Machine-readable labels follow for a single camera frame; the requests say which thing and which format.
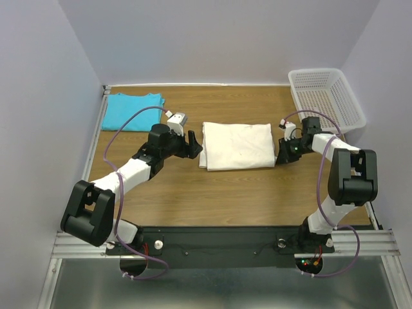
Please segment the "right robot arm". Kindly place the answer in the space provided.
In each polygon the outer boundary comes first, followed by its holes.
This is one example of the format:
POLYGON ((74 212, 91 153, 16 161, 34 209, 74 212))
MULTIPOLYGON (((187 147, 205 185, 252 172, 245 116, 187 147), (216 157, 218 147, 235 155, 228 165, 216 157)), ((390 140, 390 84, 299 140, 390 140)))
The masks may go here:
POLYGON ((300 137, 295 135, 296 125, 285 119, 279 127, 284 137, 279 139, 277 165, 296 162, 308 153, 322 155, 317 178, 318 208, 299 226, 296 243, 304 252, 325 247, 343 217, 377 197, 377 154, 323 131, 318 117, 302 120, 300 137))

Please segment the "white t shirt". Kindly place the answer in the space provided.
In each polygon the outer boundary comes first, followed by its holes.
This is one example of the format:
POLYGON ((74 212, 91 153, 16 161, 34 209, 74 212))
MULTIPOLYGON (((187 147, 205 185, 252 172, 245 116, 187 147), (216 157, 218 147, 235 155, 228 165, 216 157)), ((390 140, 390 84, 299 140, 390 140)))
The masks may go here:
POLYGON ((202 125, 199 167, 207 171, 272 168, 275 146, 270 124, 202 125))

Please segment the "white plastic basket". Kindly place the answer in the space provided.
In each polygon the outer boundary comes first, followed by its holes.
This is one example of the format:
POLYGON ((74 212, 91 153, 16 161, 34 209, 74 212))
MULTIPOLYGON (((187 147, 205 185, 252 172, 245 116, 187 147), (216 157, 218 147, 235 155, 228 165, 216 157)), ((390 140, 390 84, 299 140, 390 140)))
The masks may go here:
POLYGON ((329 119, 320 118, 323 130, 342 133, 361 129, 366 117, 346 77, 336 68, 293 70, 288 73, 290 92, 300 120, 316 117, 318 112, 329 119))

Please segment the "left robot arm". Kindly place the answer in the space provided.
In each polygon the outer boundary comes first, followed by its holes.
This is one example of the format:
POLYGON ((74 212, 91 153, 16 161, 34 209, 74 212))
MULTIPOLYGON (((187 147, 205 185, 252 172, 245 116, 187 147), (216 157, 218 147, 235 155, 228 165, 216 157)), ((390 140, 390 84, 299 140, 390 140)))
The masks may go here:
POLYGON ((195 159, 203 150, 194 131, 179 135, 165 124, 155 124, 136 154, 107 176, 78 181, 61 219, 61 230, 95 247, 118 242, 130 254, 143 247, 139 227, 121 220, 124 195, 156 176, 172 156, 195 159), (115 204, 119 202, 118 217, 115 204))

